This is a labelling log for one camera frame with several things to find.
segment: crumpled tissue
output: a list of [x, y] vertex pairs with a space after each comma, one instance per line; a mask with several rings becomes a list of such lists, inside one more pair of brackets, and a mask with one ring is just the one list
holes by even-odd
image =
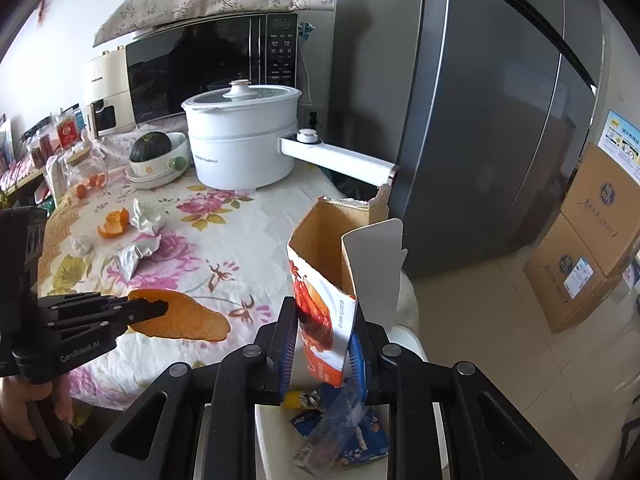
[[88, 236], [72, 236], [71, 237], [71, 249], [78, 256], [85, 256], [91, 252], [94, 244], [91, 242], [91, 238]]
[[148, 258], [160, 247], [160, 237], [138, 240], [118, 251], [116, 260], [122, 277], [130, 281], [142, 258]]
[[134, 198], [133, 215], [129, 219], [129, 223], [141, 233], [149, 236], [157, 236], [161, 227], [164, 225], [164, 219], [160, 216], [160, 213], [149, 204]]

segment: poster on wall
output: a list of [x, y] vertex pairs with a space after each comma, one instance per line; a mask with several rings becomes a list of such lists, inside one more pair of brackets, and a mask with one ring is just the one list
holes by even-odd
[[11, 136], [11, 120], [0, 114], [0, 175], [14, 161], [14, 144]]
[[640, 184], [640, 131], [609, 110], [598, 147]]

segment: lid knob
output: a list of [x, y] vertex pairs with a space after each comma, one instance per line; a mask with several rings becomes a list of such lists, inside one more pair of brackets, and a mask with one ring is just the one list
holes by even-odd
[[231, 90], [222, 94], [222, 97], [227, 97], [233, 100], [242, 100], [257, 96], [257, 90], [252, 89], [249, 86], [250, 83], [251, 81], [248, 79], [235, 79], [230, 83]]
[[305, 144], [315, 144], [319, 140], [318, 132], [311, 128], [302, 128], [298, 132], [296, 139], [298, 142], [304, 142]]

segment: white wall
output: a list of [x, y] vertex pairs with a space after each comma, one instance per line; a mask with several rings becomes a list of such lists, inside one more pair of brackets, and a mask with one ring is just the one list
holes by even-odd
[[609, 110], [640, 128], [640, 56], [625, 30], [600, 1], [604, 34], [602, 79], [588, 141], [598, 142]]
[[[96, 49], [94, 34], [124, 0], [47, 0], [44, 23], [36, 12], [20, 30], [0, 62], [0, 113], [12, 118], [14, 139], [57, 108], [82, 102], [82, 64], [126, 37]], [[316, 26], [303, 45], [314, 106], [328, 103], [334, 14], [303, 11], [301, 20]]]

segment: white electric pot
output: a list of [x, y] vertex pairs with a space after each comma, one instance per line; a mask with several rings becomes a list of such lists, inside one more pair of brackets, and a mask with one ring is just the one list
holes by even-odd
[[325, 144], [314, 130], [298, 132], [300, 94], [243, 79], [183, 102], [198, 179], [215, 189], [254, 189], [286, 177], [292, 157], [375, 186], [393, 179], [390, 162]]

